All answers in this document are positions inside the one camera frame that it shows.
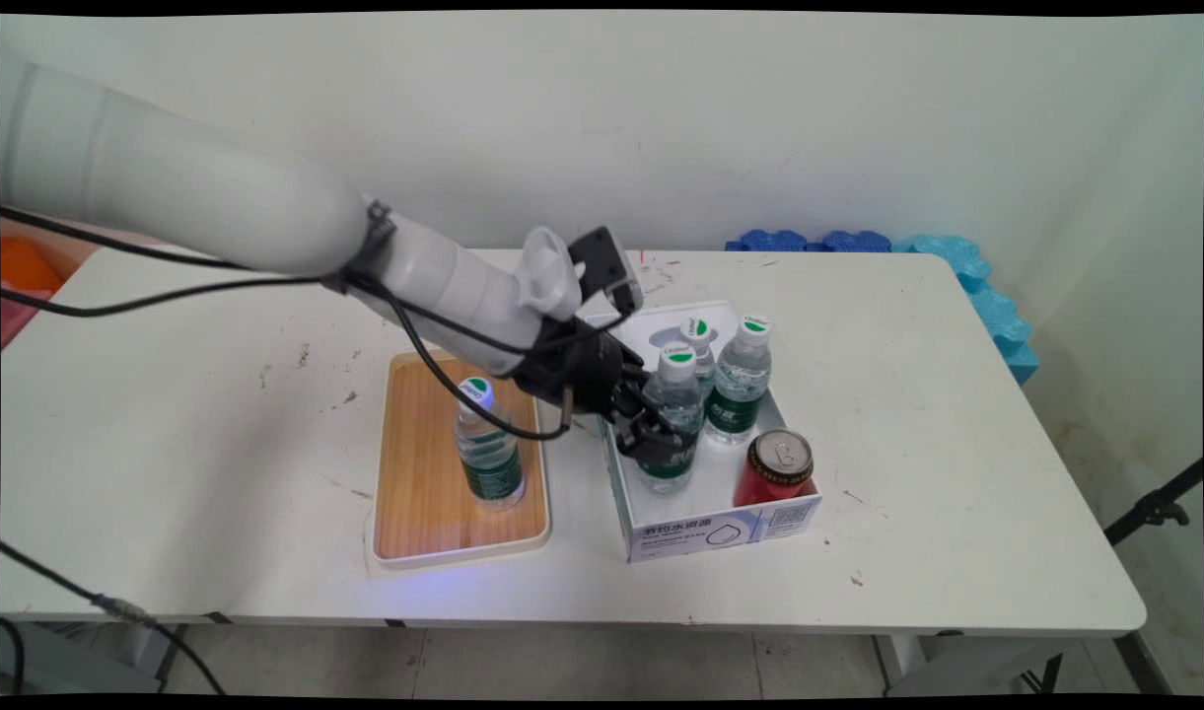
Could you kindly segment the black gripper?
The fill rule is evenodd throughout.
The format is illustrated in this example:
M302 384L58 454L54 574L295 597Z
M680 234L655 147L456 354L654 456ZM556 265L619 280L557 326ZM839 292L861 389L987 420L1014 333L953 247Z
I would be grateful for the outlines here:
M659 404L645 392L653 373L637 353L610 333L594 332L586 323L544 323L535 338L537 351L512 369L512 381L555 406L569 390L574 410L614 418L610 437L625 458L643 466L683 465L697 432L657 414Z

